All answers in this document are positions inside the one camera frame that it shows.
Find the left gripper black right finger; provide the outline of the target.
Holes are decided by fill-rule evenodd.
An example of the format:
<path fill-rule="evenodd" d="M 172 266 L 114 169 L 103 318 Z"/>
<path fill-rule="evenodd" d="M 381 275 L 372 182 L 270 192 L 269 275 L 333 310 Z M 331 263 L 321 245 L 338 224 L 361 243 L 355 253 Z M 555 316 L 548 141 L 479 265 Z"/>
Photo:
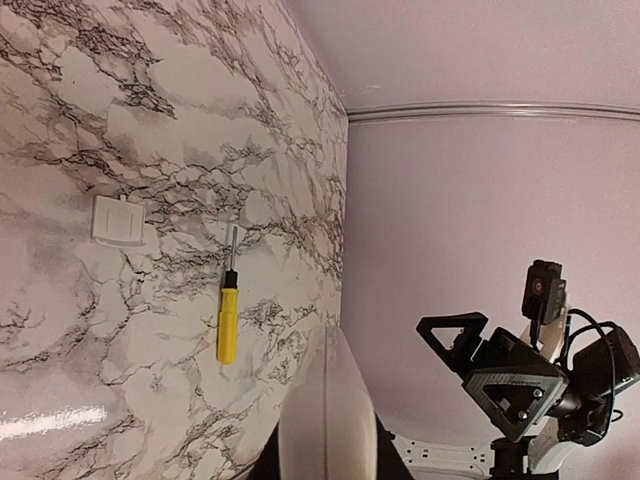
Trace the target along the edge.
<path fill-rule="evenodd" d="M 377 480 L 413 480 L 413 476 L 404 464 L 393 440 L 395 436 L 376 418 L 377 432 Z"/>

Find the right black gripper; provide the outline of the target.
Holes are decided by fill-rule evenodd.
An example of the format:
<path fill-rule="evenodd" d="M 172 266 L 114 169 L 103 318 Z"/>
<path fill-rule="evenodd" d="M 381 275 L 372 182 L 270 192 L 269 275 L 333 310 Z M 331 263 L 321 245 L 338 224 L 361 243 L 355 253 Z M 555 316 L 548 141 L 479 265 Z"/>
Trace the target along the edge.
<path fill-rule="evenodd" d="M 473 369 L 463 389 L 505 438 L 520 441 L 561 399 L 568 377 L 501 327 L 482 343 L 485 326 L 486 317 L 471 312 L 423 317 L 416 331 L 450 371 Z"/>

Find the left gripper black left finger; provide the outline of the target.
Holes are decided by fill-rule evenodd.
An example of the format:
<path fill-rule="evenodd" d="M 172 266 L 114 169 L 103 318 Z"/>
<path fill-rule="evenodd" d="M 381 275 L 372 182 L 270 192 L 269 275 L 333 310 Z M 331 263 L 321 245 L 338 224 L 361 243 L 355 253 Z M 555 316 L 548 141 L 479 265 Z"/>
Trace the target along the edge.
<path fill-rule="evenodd" d="M 279 425 L 276 425 L 251 468 L 248 480 L 280 480 L 278 430 Z"/>

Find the white remote control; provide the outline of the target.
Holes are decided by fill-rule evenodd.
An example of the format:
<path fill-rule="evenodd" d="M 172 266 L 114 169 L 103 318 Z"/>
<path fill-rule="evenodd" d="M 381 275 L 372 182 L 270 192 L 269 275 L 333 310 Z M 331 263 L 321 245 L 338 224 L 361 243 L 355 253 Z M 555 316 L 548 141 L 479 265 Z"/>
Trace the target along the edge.
<path fill-rule="evenodd" d="M 283 400 L 278 422 L 283 479 L 374 479 L 373 403 L 342 329 L 323 326 Z"/>

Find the white battery cover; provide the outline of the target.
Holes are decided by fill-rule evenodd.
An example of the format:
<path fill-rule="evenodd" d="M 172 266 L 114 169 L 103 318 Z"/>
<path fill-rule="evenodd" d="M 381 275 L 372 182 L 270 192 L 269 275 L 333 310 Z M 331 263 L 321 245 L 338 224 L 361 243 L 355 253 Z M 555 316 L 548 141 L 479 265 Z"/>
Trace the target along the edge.
<path fill-rule="evenodd" d="M 125 196 L 97 195 L 93 202 L 91 237 L 97 243 L 114 248 L 143 245 L 145 208 L 129 202 Z"/>

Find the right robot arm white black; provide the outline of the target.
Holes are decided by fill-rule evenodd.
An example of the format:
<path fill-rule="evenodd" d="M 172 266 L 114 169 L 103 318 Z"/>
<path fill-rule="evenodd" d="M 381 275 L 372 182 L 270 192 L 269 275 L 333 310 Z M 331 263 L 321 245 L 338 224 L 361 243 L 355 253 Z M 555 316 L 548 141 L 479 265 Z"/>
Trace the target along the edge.
<path fill-rule="evenodd" d="M 604 440 L 621 419 L 616 398 L 639 382 L 639 353 L 618 324 L 572 308 L 586 326 L 560 334 L 550 357 L 503 328 L 489 339 L 478 312 L 424 317 L 416 330 L 502 434 L 492 479 L 556 479 L 575 447 Z"/>

